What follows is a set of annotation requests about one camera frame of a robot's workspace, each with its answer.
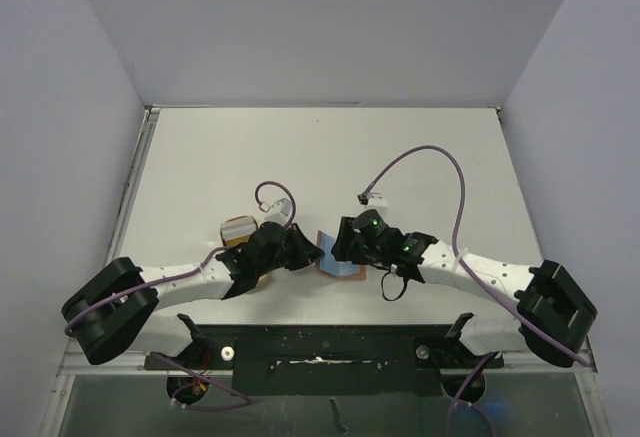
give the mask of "blue object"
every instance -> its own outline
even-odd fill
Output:
[[[336,239],[330,235],[320,232],[319,247],[324,250],[324,257],[320,260],[318,268],[334,277],[349,277],[359,274],[360,266],[351,262],[338,262],[331,254],[331,248],[336,243]]]

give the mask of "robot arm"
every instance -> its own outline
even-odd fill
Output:
[[[518,313],[563,346],[577,352],[597,311],[561,265],[545,260],[539,267],[513,265],[465,253],[456,257],[448,244],[420,232],[403,234],[389,227],[375,209],[356,218],[343,217],[332,254],[338,261],[373,265],[404,281],[441,284],[489,298],[460,263],[460,257],[479,279],[517,307]],[[474,355],[496,350],[525,350],[543,360],[569,367],[572,360],[515,319],[499,321],[473,317],[465,323],[460,341]]]
[[[126,350],[177,356],[195,340],[197,327],[186,315],[156,310],[236,297],[269,272],[301,269],[323,256],[296,224],[265,222],[246,243],[210,254],[203,264],[137,267],[128,257],[118,258],[65,303],[62,315],[93,365]]]

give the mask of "gray wall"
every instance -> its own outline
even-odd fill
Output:
[[[86,0],[0,0],[0,435],[38,431],[142,107]]]
[[[594,300],[613,435],[637,436],[640,363],[640,0],[565,0],[504,110],[547,258]]]
[[[500,105],[562,0],[89,0],[147,104]]]

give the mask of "purple cable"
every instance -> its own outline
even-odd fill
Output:
[[[148,289],[150,287],[155,287],[156,285],[167,284],[169,282],[174,282],[176,280],[186,279],[187,277],[193,277],[194,275],[197,275],[202,271],[203,268],[205,268],[209,264],[209,262],[211,262],[211,259],[213,259],[213,256],[216,253],[220,252],[221,250],[225,250],[226,248],[227,247],[216,247],[211,252],[209,252],[209,254],[207,254],[207,257],[202,261],[202,263],[198,267],[196,267],[193,270],[190,270],[189,272],[174,275],[172,277],[163,277],[162,279],[145,282],[144,284],[136,285],[135,287],[131,287],[129,289],[123,290],[122,292],[118,292],[117,294],[112,294],[109,297],[105,297],[104,299],[99,300],[95,304],[90,305],[89,307],[87,307],[86,309],[78,313],[78,315],[73,317],[73,319],[71,319],[69,323],[67,323],[66,327],[64,328],[64,333],[69,337],[73,337],[73,329],[78,325],[78,323],[82,319],[84,319],[91,312],[94,312],[104,307],[105,305],[110,304],[111,302],[119,300],[122,297],[131,295],[134,292],[138,292],[140,290]]]
[[[389,169],[391,169],[391,167],[393,167],[395,164],[400,162],[402,159],[404,159],[408,155],[411,155],[414,152],[418,152],[419,150],[435,150],[436,152],[440,152],[441,154],[443,154],[445,157],[449,159],[449,161],[455,167],[456,172],[458,173],[458,179],[460,180],[460,204],[458,206],[458,214],[456,215],[456,221],[455,221],[455,224],[453,225],[453,234],[451,236],[451,246],[453,247],[453,253],[455,254],[456,258],[459,259],[460,265],[462,266],[462,268],[467,271],[467,273],[471,276],[471,278],[486,293],[488,293],[498,304],[504,307],[507,310],[507,312],[513,315],[516,319],[518,319],[522,323],[522,325],[527,327],[531,332],[536,334],[542,340],[544,340],[548,344],[558,349],[560,352],[564,353],[568,357],[571,357],[573,360],[575,360],[579,364],[584,365],[585,367],[588,367],[589,362],[586,359],[578,355],[573,350],[565,347],[560,342],[555,340],[553,337],[547,335],[545,332],[543,332],[538,327],[536,327],[533,323],[529,322],[522,315],[520,315],[520,313],[518,312],[518,309],[512,304],[512,302],[509,300],[508,297],[503,296],[502,294],[500,294],[500,292],[493,289],[489,285],[485,284],[482,281],[482,279],[478,277],[478,274],[476,274],[474,270],[471,267],[469,267],[469,265],[464,261],[464,259],[460,257],[460,251],[458,250],[458,232],[460,230],[460,223],[462,222],[462,213],[464,212],[464,204],[466,201],[466,184],[465,184],[464,174],[462,173],[462,168],[460,167],[460,164],[453,157],[453,155],[451,155],[448,151],[446,151],[442,147],[438,147],[437,145],[420,145],[418,147],[414,147],[413,149],[407,150],[406,152],[400,154],[398,157],[393,159],[384,169],[382,169],[382,172],[380,172],[377,175],[377,177],[373,179],[373,181],[362,192],[362,195],[366,195],[369,192],[371,192],[373,187],[375,187],[378,181],[382,178],[384,174],[386,174],[389,171]]]
[[[451,402],[453,402],[453,403],[456,402],[455,400],[453,400],[453,397],[451,397],[449,395],[447,395],[447,397],[449,398],[449,400]],[[466,406],[471,407],[476,412],[478,412],[478,414],[480,414],[480,416],[485,420],[485,422],[489,426],[489,430],[491,431],[491,437],[498,437],[498,430],[496,429],[496,426],[491,421],[491,418],[489,417],[489,414],[487,414],[486,410],[484,410],[479,405],[472,404],[471,402],[466,402],[464,400],[458,400],[458,402],[461,402],[461,403],[465,404]]]
[[[264,203],[262,200],[260,200],[260,189],[262,189],[262,187],[266,185],[273,185],[274,187],[278,187],[285,194],[287,194],[287,197],[289,197],[289,200],[291,201],[291,215],[289,216],[289,220],[287,220],[287,223],[284,224],[285,227],[289,227],[291,225],[291,222],[293,222],[293,219],[295,219],[296,217],[296,209],[298,208],[296,206],[296,199],[293,198],[293,194],[289,191],[289,189],[287,189],[280,182],[276,182],[275,180],[265,180],[264,182],[260,182],[257,185],[256,190],[253,193],[253,196],[256,199],[258,205],[262,205]]]
[[[232,389],[231,387],[227,387],[224,384],[221,384],[220,382],[217,382],[213,379],[210,379],[209,377],[207,377],[206,375],[202,375],[202,374],[198,374],[197,372],[191,370],[191,369],[187,369],[186,367],[180,365],[178,362],[176,362],[173,359],[170,359],[169,357],[167,357],[166,355],[162,355],[159,354],[157,352],[151,352],[151,355],[153,355],[155,358],[161,360],[162,362],[164,362],[165,364],[169,364],[172,367],[175,367],[178,370],[181,370],[182,372],[185,372],[189,375],[191,375],[192,377],[195,377],[196,379],[202,381],[202,382],[206,382],[207,384],[211,384],[214,387],[217,387],[218,389],[224,390],[225,392],[230,393],[231,395],[234,395],[236,397],[240,397],[242,400],[244,400],[244,402],[239,402],[237,404],[229,404],[229,405],[219,405],[219,406],[192,406],[192,405],[187,405],[185,408],[187,410],[195,410],[195,411],[201,411],[201,412],[221,412],[224,410],[234,410],[234,409],[241,409],[242,407],[247,407],[248,405],[253,404],[253,399],[251,399],[251,397],[244,395],[242,392],[238,392],[237,390]],[[191,387],[193,384],[190,382],[187,385],[183,385],[182,387],[178,388],[173,394],[171,394],[171,398],[172,399],[176,399],[176,396],[182,392],[184,389]]]
[[[471,384],[471,381],[477,377],[477,374],[479,372],[480,369],[482,369],[484,367],[484,365],[493,358],[493,353],[491,354],[487,354],[485,355],[480,362],[478,362],[478,364],[475,366],[475,368],[471,371],[471,373],[469,373],[469,375],[467,375],[467,378],[464,380],[464,382],[462,383],[462,385],[460,386],[460,388],[458,389],[458,392],[456,392],[456,395],[453,397],[453,399],[451,400],[451,404],[449,404],[449,410],[447,410],[447,421],[445,424],[445,437],[449,437],[449,435],[451,434],[451,417],[453,416],[453,409],[455,408],[456,404],[458,402],[464,402],[460,400],[460,396],[462,395],[462,393],[464,392],[464,390],[469,386],[469,384]],[[478,412],[480,412],[480,414],[486,419],[486,421],[489,423],[489,427],[491,428],[491,435],[492,436],[496,436],[496,428],[493,425],[493,422],[491,422],[491,419],[489,419],[489,416],[487,415],[487,413],[481,409],[480,407],[474,407]]]

